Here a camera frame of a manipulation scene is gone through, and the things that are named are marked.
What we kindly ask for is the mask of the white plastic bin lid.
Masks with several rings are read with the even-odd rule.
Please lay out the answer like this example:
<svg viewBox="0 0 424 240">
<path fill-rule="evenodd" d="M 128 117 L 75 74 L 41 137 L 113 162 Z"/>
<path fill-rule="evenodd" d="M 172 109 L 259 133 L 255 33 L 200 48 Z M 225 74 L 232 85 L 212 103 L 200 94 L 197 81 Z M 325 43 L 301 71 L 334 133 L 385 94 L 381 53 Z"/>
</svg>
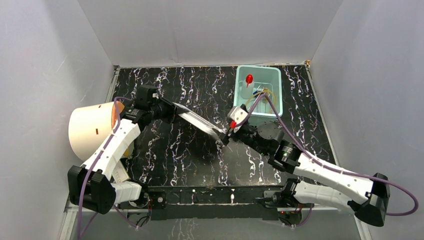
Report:
<svg viewBox="0 0 424 240">
<path fill-rule="evenodd" d="M 219 127 L 215 126 L 213 123 L 209 122 L 205 118 L 201 117 L 194 111 L 190 110 L 186 106 L 176 103 L 173 103 L 177 109 L 177 116 L 195 126 L 199 130 L 211 136 L 215 141 L 221 141 L 220 134 L 223 134 L 224 131 Z"/>
</svg>

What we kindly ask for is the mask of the tan rubber tubing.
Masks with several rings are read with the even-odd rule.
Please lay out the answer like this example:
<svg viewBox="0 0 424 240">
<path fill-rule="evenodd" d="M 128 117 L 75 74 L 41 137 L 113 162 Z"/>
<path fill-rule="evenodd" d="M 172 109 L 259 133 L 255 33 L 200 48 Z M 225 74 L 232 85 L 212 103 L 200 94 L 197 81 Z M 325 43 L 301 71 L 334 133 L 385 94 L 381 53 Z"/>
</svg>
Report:
<svg viewBox="0 0 424 240">
<path fill-rule="evenodd" d="M 269 90 L 266 87 L 263 87 L 263 86 L 258 87 L 253 92 L 253 95 L 246 101 L 245 105 L 250 110 L 252 105 L 256 102 L 257 98 L 262 96 L 262 95 L 265 95 L 265 97 L 263 97 L 259 102 L 262 103 L 263 106 L 260 107 L 260 104 L 258 103 L 254 110 L 257 111 L 258 113 L 264 112 L 266 114 L 271 114 L 273 112 L 273 110 L 272 110 L 271 104 L 267 100 L 267 98 L 269 98 L 271 100 L 271 102 L 273 104 L 275 104 L 277 102 L 277 97 L 271 90 Z"/>
</svg>

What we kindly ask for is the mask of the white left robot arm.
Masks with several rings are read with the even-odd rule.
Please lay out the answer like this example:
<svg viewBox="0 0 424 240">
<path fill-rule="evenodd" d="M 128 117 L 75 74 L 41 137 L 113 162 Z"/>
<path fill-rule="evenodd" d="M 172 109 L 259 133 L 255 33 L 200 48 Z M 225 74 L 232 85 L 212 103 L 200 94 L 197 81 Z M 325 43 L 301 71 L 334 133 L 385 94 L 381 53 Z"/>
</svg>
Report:
<svg viewBox="0 0 424 240">
<path fill-rule="evenodd" d="M 152 85 L 140 86 L 134 99 L 116 97 L 75 109 L 68 136 L 82 164 L 72 166 L 67 173 L 70 202 L 98 214 L 125 202 L 137 208 L 147 206 L 150 198 L 143 185 L 116 176 L 118 164 L 150 123 L 173 123 L 182 113 L 181 107 L 161 97 Z"/>
</svg>

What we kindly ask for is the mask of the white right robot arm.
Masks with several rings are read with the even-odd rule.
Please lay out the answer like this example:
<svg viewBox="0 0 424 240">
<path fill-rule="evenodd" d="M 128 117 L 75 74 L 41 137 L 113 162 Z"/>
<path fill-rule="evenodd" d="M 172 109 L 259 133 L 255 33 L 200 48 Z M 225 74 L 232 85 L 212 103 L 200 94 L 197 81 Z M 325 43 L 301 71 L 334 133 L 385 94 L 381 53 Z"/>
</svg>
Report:
<svg viewBox="0 0 424 240">
<path fill-rule="evenodd" d="M 323 160 L 312 160 L 295 144 L 284 140 L 284 132 L 274 122 L 259 127 L 244 123 L 220 133 L 224 145 L 240 141 L 268 158 L 274 169 L 294 175 L 281 192 L 265 193 L 260 203 L 269 208 L 318 204 L 352 212 L 362 222 L 382 227 L 387 215 L 390 188 L 387 177 L 377 173 L 374 180 L 356 177 L 352 172 Z"/>
</svg>

